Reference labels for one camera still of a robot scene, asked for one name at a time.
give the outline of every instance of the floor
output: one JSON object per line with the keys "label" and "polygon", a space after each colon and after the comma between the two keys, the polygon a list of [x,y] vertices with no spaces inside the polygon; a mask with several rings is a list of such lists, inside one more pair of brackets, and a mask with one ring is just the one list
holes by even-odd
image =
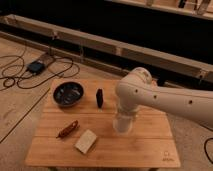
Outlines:
{"label": "floor", "polygon": [[[23,45],[0,38],[0,56],[9,54],[21,54],[23,52]],[[27,48],[24,55],[26,63],[36,59],[43,52]],[[4,64],[5,60],[0,59],[0,66]],[[119,79],[119,76],[106,73],[82,64],[80,66],[80,73],[74,78],[106,78]],[[40,82],[50,75],[47,71],[41,76],[37,77],[33,83]],[[36,125],[42,113],[42,107],[45,101],[43,98],[35,107],[32,106],[40,99],[45,91],[50,86],[52,80],[44,85],[33,90],[21,90],[17,87],[12,87],[6,91],[0,92],[0,141],[7,136],[2,143],[0,143],[0,168],[1,171],[46,171],[48,168],[28,167],[24,160],[30,147]],[[181,168],[179,169],[159,169],[159,171],[212,171],[213,165],[207,160],[203,143],[209,138],[213,137],[213,133],[192,123],[188,120],[172,116],[168,114],[168,119],[177,145],[177,150],[181,160]],[[209,143],[209,153],[213,157],[213,142]],[[109,169],[86,169],[86,168],[58,168],[64,170],[109,170]],[[110,170],[119,171],[146,171],[147,169],[116,169]]]}

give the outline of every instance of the wooden block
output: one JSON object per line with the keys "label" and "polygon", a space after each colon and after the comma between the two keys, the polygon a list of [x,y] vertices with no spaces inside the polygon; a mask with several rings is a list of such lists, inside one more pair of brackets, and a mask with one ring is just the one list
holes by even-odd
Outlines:
{"label": "wooden block", "polygon": [[92,131],[86,130],[75,144],[75,147],[86,154],[96,139],[97,136]]}

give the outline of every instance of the table leg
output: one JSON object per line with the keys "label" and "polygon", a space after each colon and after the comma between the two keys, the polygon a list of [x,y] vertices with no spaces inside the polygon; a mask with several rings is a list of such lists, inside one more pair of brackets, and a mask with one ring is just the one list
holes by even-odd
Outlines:
{"label": "table leg", "polygon": [[149,171],[157,171],[159,168],[150,168]]}
{"label": "table leg", "polygon": [[48,169],[49,169],[50,171],[58,171],[58,169],[57,169],[56,167],[48,167]]}

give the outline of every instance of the black bowl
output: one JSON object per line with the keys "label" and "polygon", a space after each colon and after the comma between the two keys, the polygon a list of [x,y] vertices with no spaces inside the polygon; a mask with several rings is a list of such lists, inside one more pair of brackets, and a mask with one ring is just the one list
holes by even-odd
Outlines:
{"label": "black bowl", "polygon": [[78,102],[83,94],[84,89],[79,83],[66,82],[55,89],[53,98],[59,106],[70,107]]}

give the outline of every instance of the logo on table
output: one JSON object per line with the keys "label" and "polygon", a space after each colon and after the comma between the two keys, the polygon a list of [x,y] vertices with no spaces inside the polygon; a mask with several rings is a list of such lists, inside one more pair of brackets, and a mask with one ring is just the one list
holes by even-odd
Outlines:
{"label": "logo on table", "polygon": [[164,157],[162,159],[164,162],[173,162],[174,159],[171,158],[170,153],[168,151],[164,151]]}

